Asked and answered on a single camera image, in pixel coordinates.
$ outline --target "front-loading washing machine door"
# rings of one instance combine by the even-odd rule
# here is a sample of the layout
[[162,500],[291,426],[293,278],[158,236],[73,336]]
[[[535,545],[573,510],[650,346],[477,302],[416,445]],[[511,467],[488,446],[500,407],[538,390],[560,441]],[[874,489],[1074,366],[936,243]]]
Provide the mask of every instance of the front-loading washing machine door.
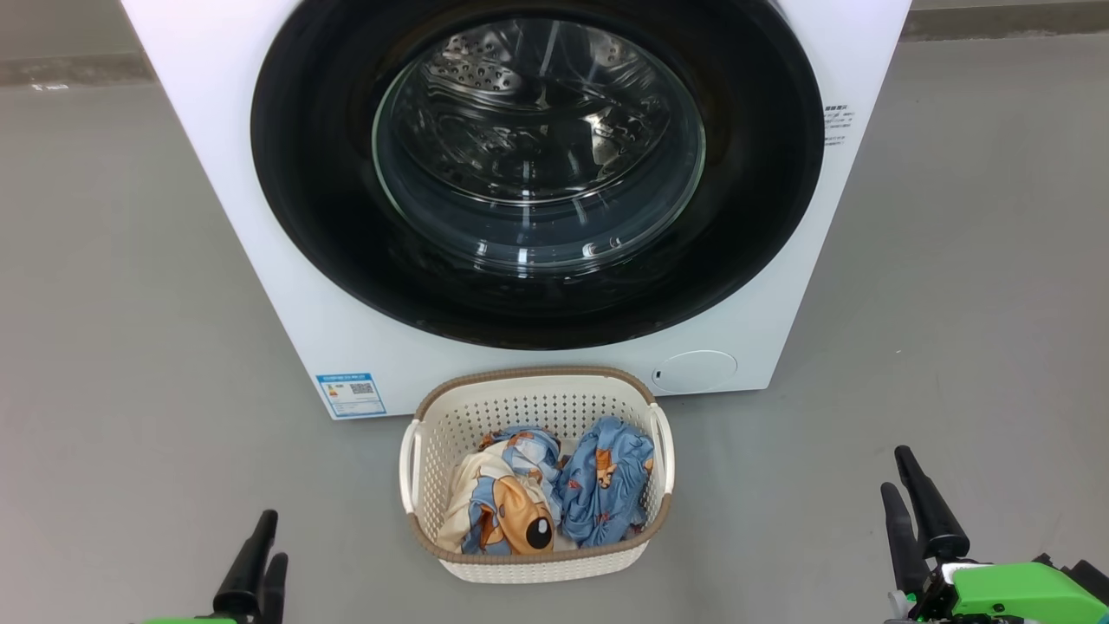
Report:
[[312,0],[254,158],[301,250],[420,330],[577,349],[690,319],[785,244],[820,92],[767,3]]

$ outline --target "laundry basket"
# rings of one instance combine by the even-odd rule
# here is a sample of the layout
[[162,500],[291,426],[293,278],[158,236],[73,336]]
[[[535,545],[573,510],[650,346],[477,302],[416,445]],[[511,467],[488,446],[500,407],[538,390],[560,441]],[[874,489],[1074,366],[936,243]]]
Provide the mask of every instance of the laundry basket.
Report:
[[[642,533],[607,546],[542,555],[467,555],[436,545],[451,473],[477,451],[482,436],[530,424],[578,440],[607,416],[635,426],[654,442]],[[449,381],[420,403],[400,444],[400,500],[417,540],[451,574],[474,583],[549,583],[623,570],[643,554],[667,520],[673,489],[674,446],[667,417],[642,382],[615,369],[515,369]]]

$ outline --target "concrete floor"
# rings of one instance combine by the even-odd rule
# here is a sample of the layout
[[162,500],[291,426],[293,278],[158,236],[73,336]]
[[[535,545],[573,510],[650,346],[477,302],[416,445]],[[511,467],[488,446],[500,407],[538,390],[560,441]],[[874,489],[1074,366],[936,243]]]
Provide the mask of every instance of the concrete floor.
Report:
[[206,613],[273,507],[289,623],[881,622],[899,443],[978,559],[1109,570],[1107,109],[1106,37],[903,45],[772,388],[665,402],[639,564],[503,589],[409,535],[405,419],[326,418],[157,86],[0,93],[6,618]]

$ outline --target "white handle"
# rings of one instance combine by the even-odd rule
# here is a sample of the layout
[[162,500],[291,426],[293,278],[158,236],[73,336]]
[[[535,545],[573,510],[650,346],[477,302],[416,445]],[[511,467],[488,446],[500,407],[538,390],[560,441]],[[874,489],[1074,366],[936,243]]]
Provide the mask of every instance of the white handle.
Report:
[[651,403],[650,406],[651,415],[654,417],[654,434],[662,442],[662,470],[665,471],[665,488],[663,492],[667,494],[673,494],[674,492],[674,440],[670,436],[670,421],[667,420],[667,413],[662,411],[662,408],[658,403]]
[[405,437],[400,440],[400,504],[405,507],[405,513],[414,513],[418,500],[418,492],[413,488],[413,483],[417,483],[416,488],[419,485],[413,478],[413,471],[419,466],[419,426],[420,421],[413,419],[405,430]]

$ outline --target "washing machine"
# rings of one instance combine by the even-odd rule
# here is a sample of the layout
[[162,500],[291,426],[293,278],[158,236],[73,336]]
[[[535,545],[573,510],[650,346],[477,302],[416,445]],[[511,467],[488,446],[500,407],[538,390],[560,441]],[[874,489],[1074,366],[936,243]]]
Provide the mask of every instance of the washing machine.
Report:
[[766,388],[909,0],[123,0],[334,419]]

